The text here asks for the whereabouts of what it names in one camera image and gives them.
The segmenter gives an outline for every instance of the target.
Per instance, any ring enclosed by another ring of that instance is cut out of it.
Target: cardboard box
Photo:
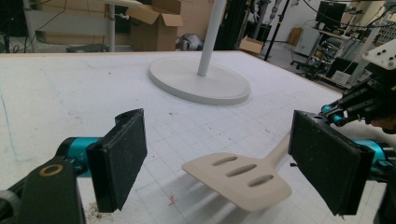
[[[262,52],[262,46],[261,41],[246,36],[242,39],[239,49],[253,56],[258,56]]]
[[[183,26],[181,3],[177,0],[152,0],[152,5],[130,7],[131,47],[136,51],[174,51],[177,28]]]
[[[301,34],[303,33],[303,28],[294,27],[291,29],[288,39],[288,44],[296,46],[298,44],[298,40],[300,39]]]
[[[184,26],[177,30],[177,35],[196,34],[205,40],[207,27],[212,14],[213,0],[179,0],[181,2],[181,18]]]
[[[64,11],[63,13],[67,15],[86,16],[86,17],[95,17],[95,18],[104,18],[106,16],[104,9],[103,12],[80,10],[73,8],[66,8],[64,10],[63,7],[51,7],[51,6],[42,5],[40,6],[40,10],[46,12],[53,12],[53,13],[60,13]],[[57,33],[57,32],[37,32],[37,39],[47,44],[86,45],[86,44],[104,43],[104,37],[102,35],[76,35],[76,34]]]

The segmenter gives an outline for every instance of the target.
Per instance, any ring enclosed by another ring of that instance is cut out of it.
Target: spatula handle
[[[290,133],[277,144],[277,146],[265,157],[272,166],[276,166],[279,161],[285,156],[289,148]]]

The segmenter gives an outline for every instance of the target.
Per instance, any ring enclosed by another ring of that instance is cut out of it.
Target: monitor
[[[315,21],[324,23],[324,30],[333,31],[340,27],[347,5],[321,1]]]

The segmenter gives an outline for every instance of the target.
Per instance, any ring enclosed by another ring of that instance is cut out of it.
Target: white pole
[[[27,31],[29,33],[29,41],[32,43],[32,52],[38,53],[37,41],[35,39],[35,27],[32,24],[33,17],[31,16],[32,8],[29,0],[23,0],[24,16],[26,18]]]
[[[109,12],[110,15],[108,16],[108,22],[109,22],[109,35],[110,35],[110,52],[114,52],[114,45],[116,43],[116,18],[115,18],[115,6],[110,4],[109,5]]]
[[[205,77],[209,67],[210,58],[212,57],[213,48],[215,47],[216,37],[218,36],[219,26],[221,24],[222,14],[227,0],[216,0],[210,17],[209,27],[207,28],[204,50],[199,63],[198,75]]]

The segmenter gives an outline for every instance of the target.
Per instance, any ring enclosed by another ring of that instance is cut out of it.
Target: cable
[[[315,12],[317,12],[320,16],[325,17],[326,19],[331,20],[331,21],[336,21],[336,20],[333,20],[332,18],[327,17],[326,15],[323,15],[322,13],[318,12],[316,9],[314,9],[313,7],[311,7],[311,6],[306,2],[306,0],[303,0],[303,1],[305,2],[305,4],[306,4],[307,6],[309,6],[312,10],[314,10]],[[382,17],[385,15],[385,13],[387,13],[388,11],[390,11],[393,7],[396,7],[396,4],[395,4],[395,5],[392,5],[391,7],[389,7],[379,18],[377,18],[377,19],[375,19],[374,21],[370,22],[368,25],[371,25],[371,24],[373,24],[374,22],[376,22],[377,20],[379,20],[380,18],[382,18]],[[366,28],[366,29],[369,28],[369,26],[359,26],[359,25],[350,25],[350,24],[349,24],[349,26],[350,26],[350,27],[358,27],[358,28]],[[394,26],[394,24],[392,24],[392,25],[384,25],[384,26],[374,26],[374,27],[372,27],[372,28],[381,28],[381,27],[390,27],[390,26]]]

